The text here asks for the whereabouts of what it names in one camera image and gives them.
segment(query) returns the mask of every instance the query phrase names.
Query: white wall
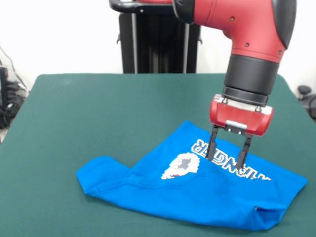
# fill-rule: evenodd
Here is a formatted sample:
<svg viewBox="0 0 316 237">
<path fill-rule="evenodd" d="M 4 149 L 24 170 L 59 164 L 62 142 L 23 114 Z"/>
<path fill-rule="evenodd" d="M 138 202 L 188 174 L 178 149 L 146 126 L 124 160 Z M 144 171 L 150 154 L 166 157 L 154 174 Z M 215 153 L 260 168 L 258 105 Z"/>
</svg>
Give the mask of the white wall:
<svg viewBox="0 0 316 237">
<path fill-rule="evenodd" d="M 0 7 L 0 45 L 28 86 L 43 73 L 122 72 L 119 13 L 107 0 L 0 0 Z M 300 84 L 316 91 L 315 9 L 315 1 L 298 0 L 293 38 L 279 70 L 293 92 Z M 197 72 L 225 72 L 230 40 L 205 27 L 201 36 Z"/>
</svg>

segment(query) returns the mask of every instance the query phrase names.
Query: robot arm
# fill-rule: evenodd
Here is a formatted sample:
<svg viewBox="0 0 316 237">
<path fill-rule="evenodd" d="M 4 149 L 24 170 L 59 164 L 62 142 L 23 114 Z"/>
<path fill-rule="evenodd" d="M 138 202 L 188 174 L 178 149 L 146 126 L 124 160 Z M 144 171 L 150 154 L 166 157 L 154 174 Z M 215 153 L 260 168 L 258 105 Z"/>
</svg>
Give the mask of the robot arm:
<svg viewBox="0 0 316 237">
<path fill-rule="evenodd" d="M 296 0 L 173 0 L 173 8 L 180 20 L 222 30 L 232 40 L 224 88 L 211 103 L 207 157 L 213 159 L 219 128 L 242 134 L 236 168 L 243 168 L 252 136 L 264 135 L 273 116 L 267 101 L 292 37 Z"/>
</svg>

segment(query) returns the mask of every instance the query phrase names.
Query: black cable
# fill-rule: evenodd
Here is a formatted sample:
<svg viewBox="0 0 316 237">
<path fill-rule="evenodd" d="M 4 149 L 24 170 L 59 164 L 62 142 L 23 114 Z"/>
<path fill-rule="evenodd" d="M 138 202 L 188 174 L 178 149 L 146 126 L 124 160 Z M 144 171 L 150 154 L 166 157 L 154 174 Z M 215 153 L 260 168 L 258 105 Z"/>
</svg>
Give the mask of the black cable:
<svg viewBox="0 0 316 237">
<path fill-rule="evenodd" d="M 0 50 L 1 50 L 1 51 L 3 52 L 3 54 L 10 60 L 12 69 L 13 69 L 13 71 L 14 71 L 16 77 L 19 79 L 19 81 L 22 83 L 22 85 L 23 85 L 25 88 L 27 88 L 27 87 L 25 86 L 24 82 L 22 81 L 22 79 L 20 78 L 20 76 L 17 74 L 17 72 L 16 72 L 16 70 L 15 70 L 15 68 L 14 68 L 14 64 L 13 64 L 12 59 L 6 54 L 6 52 L 3 50 L 3 48 L 1 47 L 1 45 L 0 45 Z"/>
</svg>

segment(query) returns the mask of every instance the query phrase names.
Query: cables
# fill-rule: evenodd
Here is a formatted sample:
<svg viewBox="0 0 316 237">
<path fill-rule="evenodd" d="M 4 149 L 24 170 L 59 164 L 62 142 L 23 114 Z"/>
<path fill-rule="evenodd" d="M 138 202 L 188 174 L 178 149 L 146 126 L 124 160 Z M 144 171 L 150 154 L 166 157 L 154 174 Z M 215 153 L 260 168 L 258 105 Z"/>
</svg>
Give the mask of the cables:
<svg viewBox="0 0 316 237">
<path fill-rule="evenodd" d="M 20 78 L 20 76 L 17 74 L 12 59 L 7 55 L 7 53 L 4 51 L 4 49 L 1 47 L 1 45 L 0 45 L 0 50 L 1 50 L 2 53 L 10 60 L 11 66 L 12 66 L 12 70 L 14 71 L 16 77 L 19 79 L 19 81 L 22 83 L 22 85 L 23 85 L 25 88 L 27 88 L 27 87 L 25 86 L 24 82 L 22 81 L 22 79 Z"/>
<path fill-rule="evenodd" d="M 0 129 L 9 128 L 23 105 L 27 92 L 17 81 L 8 81 L 7 68 L 0 67 L 2 104 L 0 105 Z"/>
</svg>

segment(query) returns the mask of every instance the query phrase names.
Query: black cylindrical joint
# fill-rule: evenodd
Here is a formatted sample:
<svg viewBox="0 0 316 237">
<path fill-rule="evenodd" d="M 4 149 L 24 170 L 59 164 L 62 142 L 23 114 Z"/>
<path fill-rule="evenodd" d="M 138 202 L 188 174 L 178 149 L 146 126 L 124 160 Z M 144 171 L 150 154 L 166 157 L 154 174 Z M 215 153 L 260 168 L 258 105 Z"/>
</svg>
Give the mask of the black cylindrical joint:
<svg viewBox="0 0 316 237">
<path fill-rule="evenodd" d="M 223 95 L 241 102 L 266 105 L 278 68 L 278 63 L 231 55 Z"/>
<path fill-rule="evenodd" d="M 176 17 L 187 23 L 193 23 L 194 0 L 173 0 L 172 6 Z"/>
</svg>

